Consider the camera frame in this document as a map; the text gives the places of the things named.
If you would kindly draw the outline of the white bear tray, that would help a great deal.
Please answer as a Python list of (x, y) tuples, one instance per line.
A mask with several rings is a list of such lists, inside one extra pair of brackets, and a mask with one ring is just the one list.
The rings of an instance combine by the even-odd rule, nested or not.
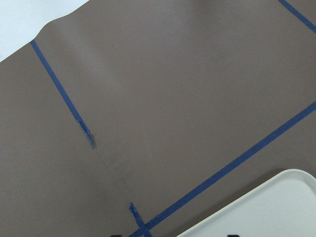
[(288, 169), (180, 234), (182, 237), (314, 237), (316, 179)]

